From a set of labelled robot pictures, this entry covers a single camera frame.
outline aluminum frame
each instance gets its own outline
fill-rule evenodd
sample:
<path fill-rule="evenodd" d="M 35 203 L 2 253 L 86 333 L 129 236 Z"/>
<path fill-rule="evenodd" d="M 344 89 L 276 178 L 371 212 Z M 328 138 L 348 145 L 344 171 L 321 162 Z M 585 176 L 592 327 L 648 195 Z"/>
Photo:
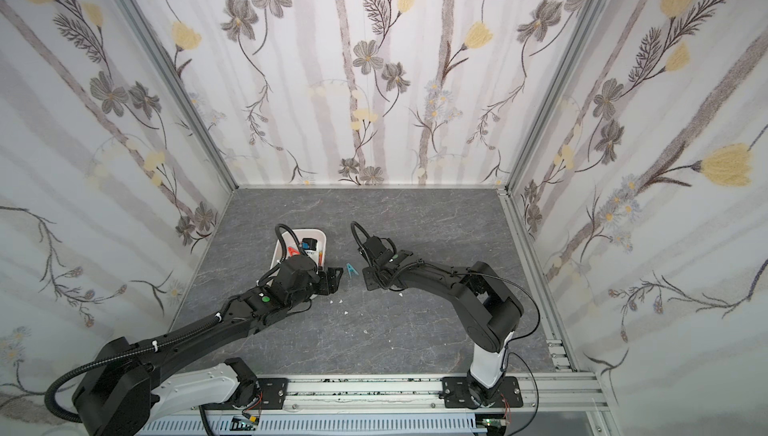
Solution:
<path fill-rule="evenodd" d="M 571 35 L 568 47 L 563 54 L 563 58 L 560 60 L 560 65 L 554 71 L 552 82 L 549 84 L 549 89 L 536 112 L 536 117 L 525 139 L 523 149 L 514 163 L 507 183 L 504 185 L 507 192 L 510 192 L 519 183 L 525 167 L 531 161 L 536 145 L 541 139 L 542 132 L 552 118 L 554 108 L 560 100 L 563 89 L 571 78 L 576 64 L 584 51 L 584 47 L 596 28 L 598 19 L 602 15 L 602 11 L 607 3 L 608 0 L 586 0 L 584 2 L 583 12 L 577 20 L 576 29 Z"/>
<path fill-rule="evenodd" d="M 144 49 L 147 58 L 158 71 L 170 95 L 181 108 L 181 112 L 192 129 L 192 133 L 195 134 L 197 140 L 202 145 L 206 155 L 216 168 L 219 177 L 229 191 L 236 190 L 237 182 L 234 176 L 232 176 L 232 172 L 230 172 L 229 167 L 221 157 L 219 149 L 213 138 L 211 138 L 210 133 L 205 129 L 202 118 L 200 118 L 187 95 L 187 91 L 184 89 L 184 83 L 181 82 L 181 78 L 179 78 L 176 70 L 171 66 L 162 44 L 160 44 L 152 27 L 139 9 L 138 4 L 136 4 L 136 0 L 114 0 L 114 2 L 120 8 L 123 17 L 128 20 L 128 26 L 130 26 L 134 36 L 138 39 L 139 45 Z"/>

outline white plastic bin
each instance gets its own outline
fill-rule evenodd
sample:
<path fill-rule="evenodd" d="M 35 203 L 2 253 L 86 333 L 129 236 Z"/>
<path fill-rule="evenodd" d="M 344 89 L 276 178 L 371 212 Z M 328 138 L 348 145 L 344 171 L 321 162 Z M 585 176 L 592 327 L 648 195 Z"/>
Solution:
<path fill-rule="evenodd" d="M 293 230 L 293 232 L 296 234 L 296 237 L 299 238 L 299 242 L 301 242 L 301 240 L 304 238 L 317 239 L 317 251 L 320 254 L 320 260 L 317 264 L 318 266 L 323 266 L 326 263 L 326 258 L 328 257 L 326 251 L 328 238 L 326 238 L 326 234 L 321 230 Z M 296 248 L 296 244 L 293 242 L 293 238 L 291 237 L 290 233 L 288 233 L 288 231 L 283 233 L 283 240 L 286 242 L 286 248 L 293 248 L 296 250 L 299 249 Z M 281 254 L 282 251 L 280 250 L 280 241 L 275 242 L 275 252 L 272 255 L 272 264 L 270 264 L 270 268 L 277 264 L 277 262 L 280 260 Z"/>

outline black cable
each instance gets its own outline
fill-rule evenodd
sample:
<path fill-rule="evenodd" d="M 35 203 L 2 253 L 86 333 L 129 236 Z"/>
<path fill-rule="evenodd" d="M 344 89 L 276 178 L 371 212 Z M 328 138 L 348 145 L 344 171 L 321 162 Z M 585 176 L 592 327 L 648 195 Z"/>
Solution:
<path fill-rule="evenodd" d="M 526 290 L 525 290 L 525 288 L 523 288 L 522 286 L 520 286 L 520 285 L 519 285 L 519 284 L 517 284 L 516 282 L 514 282 L 514 281 L 510 281 L 509 279 L 506 279 L 506 278 L 502 278 L 502 277 L 500 277 L 500 276 L 496 276 L 496 275 L 489 275 L 489 274 L 485 274 L 485 273 L 482 273 L 482 272 L 454 272 L 454 273 L 452 273 L 452 274 L 455 274 L 455 275 L 457 275 L 457 276 L 464 276 L 464 275 L 478 275 L 478 276 L 486 276 L 486 277 L 489 277 L 489 278 L 498 279 L 499 281 L 504 281 L 504 282 L 506 282 L 506 283 L 508 283 L 508 284 L 511 284 L 511 285 L 513 285 L 515 288 L 519 289 L 520 291 L 523 291 L 523 293 L 525 293 L 525 295 L 528 297 L 528 299 L 530 299 L 530 300 L 531 300 L 531 302 L 533 303 L 533 307 L 534 307 L 534 308 L 536 308 L 536 326 L 534 326 L 534 327 L 533 327 L 533 329 L 532 329 L 531 331 L 529 331 L 529 332 L 525 333 L 523 336 L 515 336 L 514 338 L 510 339 L 510 340 L 507 342 L 507 344 L 509 344 L 510 342 L 513 342 L 513 341 L 514 341 L 514 340 L 516 340 L 516 339 L 523 339 L 523 338 L 527 338 L 528 336 L 530 336 L 530 335 L 532 335 L 533 333 L 535 333 L 535 332 L 536 332 L 536 330 L 538 329 L 538 326 L 539 326 L 539 325 L 541 324 L 541 322 L 542 322 L 542 312 L 541 312 L 541 311 L 539 311 L 538 305 L 536 304 L 536 300 L 535 300 L 535 299 L 533 299 L 533 297 L 531 296 L 531 293 L 529 293 L 528 291 L 526 291 Z"/>
<path fill-rule="evenodd" d="M 45 390 L 45 395 L 44 395 L 45 407 L 51 412 L 51 414 L 53 414 L 53 416 L 56 416 L 57 418 L 61 418 L 65 421 L 69 421 L 73 423 L 81 423 L 82 420 L 80 419 L 80 416 L 77 413 L 67 411 L 66 409 L 62 408 L 62 406 L 60 406 L 59 403 L 56 402 L 56 393 L 58 392 L 61 386 L 66 384 L 66 382 L 68 382 L 69 380 L 76 378 L 80 374 L 87 373 L 92 369 L 100 368 L 101 366 L 105 366 L 113 362 L 123 361 L 125 359 L 132 358 L 133 356 L 138 356 L 139 354 L 144 354 L 146 352 L 157 352 L 160 350 L 160 348 L 165 348 L 166 346 L 169 346 L 169 345 L 175 345 L 176 343 L 182 342 L 183 340 L 191 338 L 192 336 L 199 335 L 202 332 L 206 332 L 207 330 L 211 329 L 213 326 L 216 326 L 219 322 L 221 322 L 221 314 L 226 313 L 226 311 L 229 309 L 230 304 L 235 299 L 236 297 L 230 298 L 224 304 L 224 306 L 222 306 L 220 310 L 220 314 L 212 316 L 212 319 L 210 321 L 206 322 L 202 326 L 199 326 L 198 328 L 191 329 L 182 335 L 178 335 L 176 338 L 171 338 L 168 340 L 164 340 L 162 342 L 156 341 L 155 345 L 146 345 L 136 349 L 131 349 L 126 352 L 115 354 L 114 356 L 97 359 L 96 361 L 92 361 L 89 364 L 83 364 L 79 368 L 75 368 L 70 372 L 63 374 L 56 381 L 51 383 L 51 385 L 48 386 L 47 390 Z"/>
<path fill-rule="evenodd" d="M 275 234 L 277 234 L 277 240 L 280 241 L 280 251 L 282 252 L 282 255 L 280 257 L 280 262 L 285 261 L 288 256 L 288 249 L 286 248 L 286 242 L 285 242 L 285 239 L 283 239 L 283 233 L 280 230 L 280 228 L 286 230 L 288 234 L 291 235 L 291 237 L 293 238 L 293 242 L 296 244 L 296 248 L 299 250 L 299 254 L 303 254 L 304 256 L 306 256 L 306 251 L 301 245 L 301 242 L 299 241 L 298 236 L 296 236 L 296 234 L 293 232 L 291 228 L 288 227 L 288 225 L 285 225 L 282 222 L 280 222 L 275 225 Z"/>
<path fill-rule="evenodd" d="M 265 272 L 265 273 L 262 275 L 262 277 L 260 277 L 260 278 L 259 278 L 259 281 L 257 281 L 257 282 L 256 282 L 256 286 L 258 286 L 258 287 L 262 287 L 262 286 L 264 286 L 265 284 L 267 284 L 267 283 L 269 282 L 269 279 L 267 279 L 267 280 L 266 280 L 266 281 L 264 281 L 264 282 L 262 282 L 262 281 L 263 281 L 265 278 L 268 278 L 269 276 L 273 275 L 273 274 L 274 274 L 274 273 L 275 273 L 275 272 L 276 272 L 278 269 L 280 269 L 280 263 L 281 263 L 282 261 L 283 261 L 283 260 L 281 259 L 281 260 L 280 260 L 280 261 L 279 261 L 277 264 L 275 264 L 274 266 L 272 266 L 272 268 L 271 268 L 269 271 Z"/>
<path fill-rule="evenodd" d="M 310 305 L 306 309 L 302 309 L 301 311 L 296 311 L 296 312 L 289 312 L 288 316 L 297 315 L 297 314 L 299 314 L 301 312 L 309 311 L 310 309 L 312 309 L 312 299 L 310 300 Z"/>
<path fill-rule="evenodd" d="M 534 406 L 534 410 L 533 410 L 533 414 L 532 414 L 532 416 L 531 416 L 531 419 L 529 419 L 529 420 L 528 420 L 528 422 L 527 422 L 527 423 L 525 423 L 525 424 L 522 426 L 522 428 L 520 428 L 520 429 L 516 429 L 516 430 L 514 430 L 514 431 L 513 431 L 513 432 L 511 432 L 511 433 L 504 433 L 504 436 L 512 436 L 513 434 L 517 434 L 517 433 L 519 433 L 520 431 L 522 431 L 522 430 L 526 429 L 526 428 L 527 428 L 527 427 L 528 427 L 528 426 L 529 426 L 529 425 L 530 425 L 530 424 L 533 422 L 534 418 L 536 417 L 536 413 L 538 413 L 538 384 L 536 384 L 536 378 L 534 378 L 534 376 L 533 376 L 533 371 L 531 371 L 531 367 L 530 367 L 530 366 L 528 366 L 528 364 L 525 362 L 525 360 L 524 360 L 523 358 L 521 358 L 521 357 L 520 357 L 520 354 L 517 354 L 516 352 L 514 352 L 514 353 L 512 353 L 512 354 L 514 354 L 515 356 L 517 356 L 517 357 L 518 357 L 518 359 L 519 359 L 520 361 L 522 361 L 522 362 L 523 362 L 523 364 L 525 364 L 525 368 L 528 370 L 528 372 L 529 372 L 529 373 L 531 373 L 531 381 L 533 381 L 533 387 L 534 387 L 534 389 L 536 390 L 536 405 Z"/>
<path fill-rule="evenodd" d="M 207 436 L 216 436 L 216 433 L 211 428 L 210 423 L 208 422 L 208 417 L 205 415 L 205 408 L 203 408 L 203 405 L 197 407 L 200 410 L 200 419 L 203 420 L 203 429 L 205 430 L 205 433 Z"/>
<path fill-rule="evenodd" d="M 384 238 L 389 243 L 389 247 L 392 248 L 392 254 L 397 254 L 397 246 L 395 246 L 395 242 L 389 238 Z"/>
<path fill-rule="evenodd" d="M 373 268 L 373 256 L 369 255 L 368 249 L 362 245 L 362 242 L 360 241 L 360 236 L 357 235 L 357 230 L 360 230 L 360 232 L 366 237 L 366 239 L 370 238 L 371 235 L 368 234 L 368 231 L 366 231 L 365 228 L 360 226 L 360 224 L 357 221 L 352 221 L 350 223 L 350 229 L 352 230 L 352 238 L 355 239 L 355 242 L 357 243 L 357 247 L 360 249 L 360 254 L 366 260 L 366 262 L 368 263 L 368 266 Z"/>

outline black bracket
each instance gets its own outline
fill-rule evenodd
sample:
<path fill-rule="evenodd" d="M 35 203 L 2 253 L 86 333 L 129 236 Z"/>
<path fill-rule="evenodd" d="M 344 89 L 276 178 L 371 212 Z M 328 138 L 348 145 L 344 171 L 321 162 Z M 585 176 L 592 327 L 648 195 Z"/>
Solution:
<path fill-rule="evenodd" d="M 446 401 L 446 408 L 476 409 L 480 403 L 469 391 L 469 383 L 466 377 L 447 376 L 442 379 L 442 393 L 440 399 Z M 504 400 L 510 408 L 522 408 L 523 397 L 520 394 L 518 379 L 513 376 L 504 376 L 498 385 L 497 391 L 483 404 L 483 408 L 504 409 Z"/>
<path fill-rule="evenodd" d="M 288 388 L 288 378 L 259 378 L 261 388 L 261 403 L 254 407 L 254 411 L 261 409 L 283 409 L 283 403 L 286 400 L 286 389 Z M 231 402 L 209 403 L 205 405 L 206 409 L 227 410 L 234 406 Z"/>
<path fill-rule="evenodd" d="M 287 378 L 259 378 L 261 409 L 283 409 L 288 388 Z"/>
<path fill-rule="evenodd" d="M 373 291 L 382 287 L 373 275 L 373 268 L 368 266 L 363 268 L 362 279 L 366 282 L 366 290 L 368 291 Z"/>

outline metal mounting plate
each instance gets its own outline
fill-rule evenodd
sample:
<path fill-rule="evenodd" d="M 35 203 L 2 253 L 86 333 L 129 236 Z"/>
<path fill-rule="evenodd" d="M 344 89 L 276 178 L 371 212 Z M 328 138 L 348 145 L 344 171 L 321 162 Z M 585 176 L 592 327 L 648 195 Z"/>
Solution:
<path fill-rule="evenodd" d="M 470 401 L 467 379 L 446 376 L 442 379 L 442 393 L 440 398 L 446 401 L 446 408 L 466 408 Z M 486 408 L 504 408 L 504 399 L 510 408 L 522 408 L 523 398 L 520 393 L 518 379 L 513 376 L 504 376 L 501 385 L 496 391 L 493 403 Z"/>
<path fill-rule="evenodd" d="M 288 378 L 259 378 L 261 386 L 261 405 L 255 409 L 283 409 L 283 403 L 286 400 L 286 388 L 288 387 Z M 225 411 L 232 409 L 232 404 L 210 403 L 205 405 L 206 409 Z"/>

